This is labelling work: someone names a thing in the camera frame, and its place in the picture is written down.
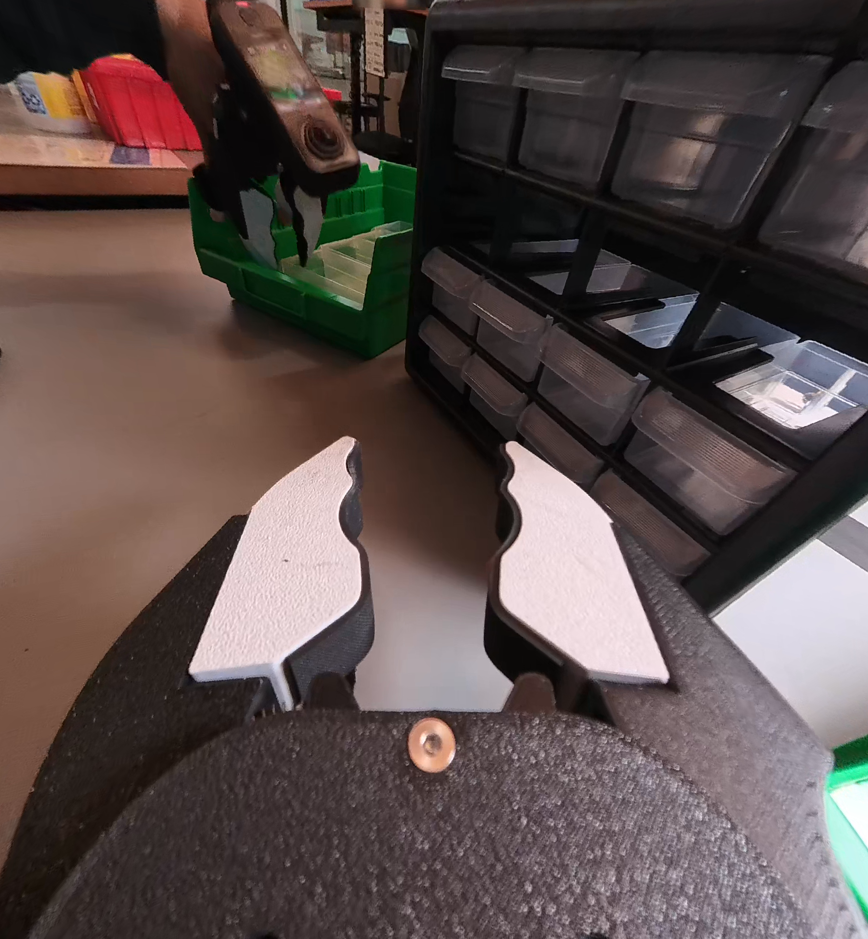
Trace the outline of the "person's left forearm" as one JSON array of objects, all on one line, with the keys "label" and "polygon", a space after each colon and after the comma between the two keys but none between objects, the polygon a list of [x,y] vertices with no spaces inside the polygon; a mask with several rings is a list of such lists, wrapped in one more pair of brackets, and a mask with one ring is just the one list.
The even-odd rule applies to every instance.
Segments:
[{"label": "person's left forearm", "polygon": [[213,97],[224,65],[204,1],[157,1],[168,80],[193,122],[202,148],[213,138]]}]

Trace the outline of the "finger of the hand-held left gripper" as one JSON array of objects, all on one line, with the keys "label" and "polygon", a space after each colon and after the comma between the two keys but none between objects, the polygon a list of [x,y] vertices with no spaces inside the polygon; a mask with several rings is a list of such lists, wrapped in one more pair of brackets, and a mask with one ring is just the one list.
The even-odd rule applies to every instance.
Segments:
[{"label": "finger of the hand-held left gripper", "polygon": [[274,196],[253,186],[240,191],[240,205],[247,231],[241,241],[246,251],[257,263],[270,269],[280,269],[281,261],[273,233],[278,209]]},{"label": "finger of the hand-held left gripper", "polygon": [[293,229],[299,265],[303,268],[318,247],[324,203],[321,197],[307,194],[293,179],[279,179],[276,183],[278,218]]}]

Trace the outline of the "grey tape strip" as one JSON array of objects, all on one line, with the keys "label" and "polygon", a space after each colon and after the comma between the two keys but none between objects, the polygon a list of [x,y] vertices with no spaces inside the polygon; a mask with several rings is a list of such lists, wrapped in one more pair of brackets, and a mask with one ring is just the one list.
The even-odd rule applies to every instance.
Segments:
[{"label": "grey tape strip", "polygon": [[818,540],[868,573],[868,527],[850,515],[835,522]]}]

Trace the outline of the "wooden table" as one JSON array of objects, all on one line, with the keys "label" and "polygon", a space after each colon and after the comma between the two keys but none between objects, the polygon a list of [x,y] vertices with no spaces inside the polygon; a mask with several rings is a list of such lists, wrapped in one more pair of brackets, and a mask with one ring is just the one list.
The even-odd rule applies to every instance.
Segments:
[{"label": "wooden table", "polygon": [[0,196],[184,196],[200,151],[0,134]]}]

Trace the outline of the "white yellow tub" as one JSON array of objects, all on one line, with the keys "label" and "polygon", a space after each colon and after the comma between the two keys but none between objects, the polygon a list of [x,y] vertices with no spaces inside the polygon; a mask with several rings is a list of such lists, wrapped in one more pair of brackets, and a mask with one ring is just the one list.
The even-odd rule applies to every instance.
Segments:
[{"label": "white yellow tub", "polygon": [[91,138],[88,112],[72,79],[57,73],[23,72],[13,80],[23,118],[42,134]]}]

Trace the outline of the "red ridged container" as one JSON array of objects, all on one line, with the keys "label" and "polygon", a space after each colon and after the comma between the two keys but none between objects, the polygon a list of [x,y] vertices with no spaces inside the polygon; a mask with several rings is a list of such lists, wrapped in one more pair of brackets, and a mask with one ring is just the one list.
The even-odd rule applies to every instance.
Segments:
[{"label": "red ridged container", "polygon": [[123,147],[200,151],[193,121],[158,72],[130,55],[95,60],[78,73],[100,128]]}]

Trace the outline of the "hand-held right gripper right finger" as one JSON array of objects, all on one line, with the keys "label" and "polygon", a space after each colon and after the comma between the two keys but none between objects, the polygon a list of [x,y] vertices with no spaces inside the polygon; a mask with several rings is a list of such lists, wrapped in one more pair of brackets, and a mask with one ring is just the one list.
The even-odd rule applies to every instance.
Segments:
[{"label": "hand-held right gripper right finger", "polygon": [[607,513],[517,442],[501,447],[484,647],[511,682],[547,679],[559,708],[593,684],[667,687],[670,672]]}]

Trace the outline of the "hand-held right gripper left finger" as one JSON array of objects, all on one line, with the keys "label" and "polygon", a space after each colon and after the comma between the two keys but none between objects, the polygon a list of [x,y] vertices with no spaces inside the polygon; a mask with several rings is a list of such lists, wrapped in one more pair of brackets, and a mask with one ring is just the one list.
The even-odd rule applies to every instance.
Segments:
[{"label": "hand-held right gripper left finger", "polygon": [[374,641],[362,481],[360,443],[342,437],[252,506],[193,652],[194,681],[264,678],[293,710],[317,676],[354,678]]}]

